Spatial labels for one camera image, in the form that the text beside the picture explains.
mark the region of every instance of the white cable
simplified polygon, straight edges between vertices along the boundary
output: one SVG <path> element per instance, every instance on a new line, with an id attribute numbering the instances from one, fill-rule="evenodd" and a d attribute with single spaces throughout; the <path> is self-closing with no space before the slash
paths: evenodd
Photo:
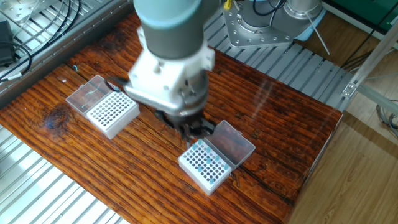
<path id="1" fill-rule="evenodd" d="M 232 0 L 232 2 L 234 3 L 234 6 L 236 7 L 237 10 L 240 10 L 241 8 L 239 8 L 238 4 L 236 3 L 235 0 Z"/>
<path id="2" fill-rule="evenodd" d="M 278 1 L 278 3 L 276 4 L 276 8 L 278 8 L 278 5 L 280 4 L 280 2 L 281 2 L 281 0 L 279 0 Z M 272 26 L 272 22 L 273 22 L 273 20 L 274 20 L 274 17 L 275 17 L 275 13 L 277 12 L 277 10 L 275 10 L 273 13 L 272 13 L 272 16 L 271 16 L 271 18 L 269 19 L 269 25 L 270 26 Z"/>
<path id="3" fill-rule="evenodd" d="M 325 44 L 325 42 L 323 41 L 321 35 L 319 34 L 319 32 L 318 32 L 318 30 L 317 30 L 317 27 L 316 27 L 315 24 L 312 22 L 311 17 L 308 15 L 308 12 L 310 12 L 310 11 L 311 11 L 311 10 L 309 10 L 309 11 L 307 11 L 307 12 L 304 12 L 304 13 L 305 13 L 305 15 L 308 17 L 308 19 L 310 20 L 311 25 L 312 25 L 313 29 L 315 30 L 315 32 L 317 33 L 318 38 L 319 38 L 319 40 L 321 41 L 321 43 L 322 43 L 323 47 L 325 48 L 326 52 L 328 52 L 328 55 L 330 55 L 330 52 L 329 52 L 328 47 L 326 46 L 326 44 Z"/>
<path id="4" fill-rule="evenodd" d="M 19 28 L 19 30 L 14 34 L 14 36 L 13 36 L 12 38 L 15 38 L 15 36 L 16 36 L 17 34 L 19 34 L 19 32 L 24 28 L 24 26 L 26 25 L 27 21 L 29 21 L 31 15 L 32 15 L 32 13 L 33 13 L 33 11 L 36 9 L 37 5 L 39 5 L 39 2 L 40 2 L 40 0 L 37 0 L 35 6 L 34 6 L 33 9 L 31 10 L 29 16 L 27 16 L 26 21 L 25 21 L 24 24 Z"/>

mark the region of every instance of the wooden tabletop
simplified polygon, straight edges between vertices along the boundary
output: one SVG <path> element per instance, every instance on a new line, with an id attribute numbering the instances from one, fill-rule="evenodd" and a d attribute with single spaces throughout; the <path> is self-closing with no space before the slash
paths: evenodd
<path id="1" fill-rule="evenodd" d="M 131 223 L 285 223 L 342 114 L 216 52 L 205 114 L 256 150 L 208 197 L 178 166 L 185 142 L 153 109 L 140 105 L 109 140 L 65 101 L 97 74 L 127 77 L 139 24 L 120 22 L 0 111 L 0 124 Z"/>

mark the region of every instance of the clear plastic lid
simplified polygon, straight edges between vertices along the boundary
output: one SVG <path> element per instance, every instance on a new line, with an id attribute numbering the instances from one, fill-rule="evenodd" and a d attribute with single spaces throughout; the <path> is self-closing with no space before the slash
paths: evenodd
<path id="1" fill-rule="evenodd" d="M 67 102 L 79 113 L 85 115 L 90 108 L 95 106 L 110 92 L 112 90 L 106 86 L 105 79 L 100 75 L 96 75 L 86 84 L 79 87 L 76 92 L 72 93 L 67 98 Z"/>
<path id="2" fill-rule="evenodd" d="M 233 169 L 245 161 L 256 148 L 226 121 L 218 124 L 214 133 L 205 138 L 205 142 Z"/>

